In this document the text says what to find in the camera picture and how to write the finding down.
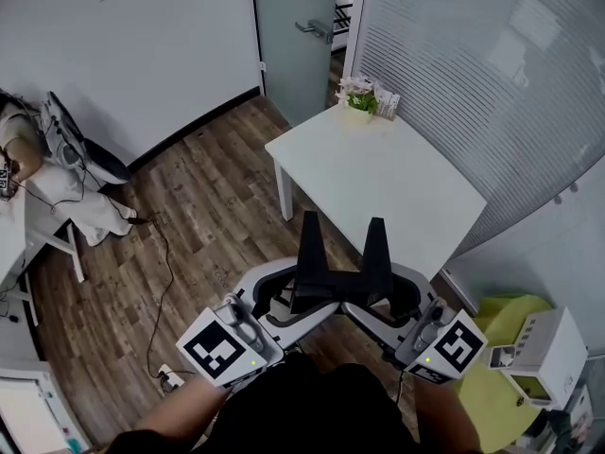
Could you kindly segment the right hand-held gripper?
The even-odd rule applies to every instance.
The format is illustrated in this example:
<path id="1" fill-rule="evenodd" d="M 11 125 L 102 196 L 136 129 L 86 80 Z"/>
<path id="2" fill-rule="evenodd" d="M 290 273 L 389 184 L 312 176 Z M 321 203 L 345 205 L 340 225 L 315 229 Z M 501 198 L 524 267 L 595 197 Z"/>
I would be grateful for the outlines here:
<path id="1" fill-rule="evenodd" d="M 391 272 L 393 291 L 406 306 L 428 306 L 412 330 L 411 320 L 388 322 L 369 307 L 342 302 L 342 311 L 381 348 L 396 350 L 407 373 L 434 385 L 461 379 L 485 349 L 486 337 L 466 311 L 436 299 L 420 272 L 395 262 Z"/>

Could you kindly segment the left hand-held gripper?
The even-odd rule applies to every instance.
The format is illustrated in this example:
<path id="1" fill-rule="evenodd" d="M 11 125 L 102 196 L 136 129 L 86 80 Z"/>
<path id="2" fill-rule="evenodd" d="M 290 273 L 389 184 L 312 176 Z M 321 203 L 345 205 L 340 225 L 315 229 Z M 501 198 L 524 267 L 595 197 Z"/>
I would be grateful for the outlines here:
<path id="1" fill-rule="evenodd" d="M 285 257 L 251 268 L 235 286 L 235 295 L 227 295 L 215 308 L 205 308 L 178 340 L 176 346 L 185 359 L 212 385 L 228 388 L 263 373 L 284 359 L 282 348 L 301 340 L 337 311 L 338 302 L 325 302 L 294 314 L 289 306 L 272 300 L 269 313 L 259 322 L 252 317 L 248 308 L 258 302 L 255 287 L 294 274 L 296 265 L 295 257 Z"/>

